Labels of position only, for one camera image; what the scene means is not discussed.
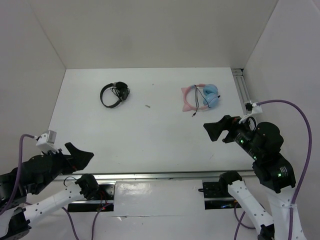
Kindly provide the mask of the pink blue cat-ear headphones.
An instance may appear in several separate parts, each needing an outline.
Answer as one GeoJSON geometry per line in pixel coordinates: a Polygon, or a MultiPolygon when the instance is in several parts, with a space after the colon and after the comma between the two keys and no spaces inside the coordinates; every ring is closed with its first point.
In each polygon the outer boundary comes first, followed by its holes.
{"type": "Polygon", "coordinates": [[[193,84],[188,87],[182,87],[181,92],[183,95],[182,111],[194,111],[195,114],[198,111],[206,111],[215,108],[221,97],[217,86],[214,84],[193,84]],[[194,90],[195,105],[191,105],[187,100],[187,95],[192,90],[194,90]]]}

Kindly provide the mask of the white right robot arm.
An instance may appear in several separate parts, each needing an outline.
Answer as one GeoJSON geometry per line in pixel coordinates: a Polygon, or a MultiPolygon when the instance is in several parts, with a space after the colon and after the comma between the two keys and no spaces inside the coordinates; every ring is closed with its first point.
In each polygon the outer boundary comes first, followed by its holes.
{"type": "Polygon", "coordinates": [[[284,142],[279,128],[260,122],[254,129],[239,116],[225,115],[219,122],[205,124],[212,141],[223,131],[224,143],[238,144],[252,159],[252,168],[265,190],[271,213],[248,190],[243,178],[235,171],[220,175],[218,190],[232,196],[253,223],[259,240],[304,240],[298,207],[294,200],[298,190],[294,169],[281,154],[284,142]]]}

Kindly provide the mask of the black headphones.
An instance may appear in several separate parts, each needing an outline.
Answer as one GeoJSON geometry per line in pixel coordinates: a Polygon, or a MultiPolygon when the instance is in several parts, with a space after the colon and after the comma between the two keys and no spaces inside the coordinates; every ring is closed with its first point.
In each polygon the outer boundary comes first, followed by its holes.
{"type": "Polygon", "coordinates": [[[118,105],[120,105],[122,102],[126,101],[129,94],[130,94],[130,89],[128,85],[122,81],[118,81],[118,82],[109,83],[105,85],[100,91],[99,99],[104,107],[108,109],[114,109],[118,105]],[[117,101],[112,105],[106,105],[104,103],[103,95],[107,90],[110,90],[117,97],[117,101]]]}

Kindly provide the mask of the aluminium table rail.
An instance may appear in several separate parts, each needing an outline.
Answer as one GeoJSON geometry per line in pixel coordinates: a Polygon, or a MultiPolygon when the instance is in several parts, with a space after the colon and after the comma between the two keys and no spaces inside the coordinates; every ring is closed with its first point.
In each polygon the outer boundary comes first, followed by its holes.
{"type": "Polygon", "coordinates": [[[108,173],[94,174],[97,181],[143,181],[174,179],[212,179],[218,178],[225,171],[188,171],[188,172],[148,172],[148,173],[108,173]]]}

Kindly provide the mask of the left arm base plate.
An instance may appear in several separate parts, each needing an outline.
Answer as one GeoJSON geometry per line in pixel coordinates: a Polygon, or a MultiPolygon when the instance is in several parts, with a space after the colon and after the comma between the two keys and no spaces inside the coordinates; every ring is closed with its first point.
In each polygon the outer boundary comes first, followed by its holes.
{"type": "Polygon", "coordinates": [[[99,191],[90,199],[82,198],[70,203],[67,210],[70,213],[113,212],[115,183],[99,185],[99,191]]]}

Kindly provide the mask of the aluminium side rail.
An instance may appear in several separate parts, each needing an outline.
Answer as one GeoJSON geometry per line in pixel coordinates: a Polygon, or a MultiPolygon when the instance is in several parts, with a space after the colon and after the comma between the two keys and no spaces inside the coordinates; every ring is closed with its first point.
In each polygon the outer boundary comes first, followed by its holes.
{"type": "Polygon", "coordinates": [[[232,68],[231,72],[233,75],[233,79],[236,84],[236,88],[238,94],[241,98],[241,101],[245,104],[245,102],[250,100],[249,91],[245,82],[244,73],[242,68],[232,68]]]}

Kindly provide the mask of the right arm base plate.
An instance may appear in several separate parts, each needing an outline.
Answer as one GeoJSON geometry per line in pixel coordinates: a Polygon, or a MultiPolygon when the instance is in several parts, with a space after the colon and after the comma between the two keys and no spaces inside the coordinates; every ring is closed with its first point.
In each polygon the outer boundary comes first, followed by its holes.
{"type": "Polygon", "coordinates": [[[218,182],[203,182],[198,191],[203,194],[206,210],[233,209],[236,206],[237,201],[223,192],[218,182]]]}

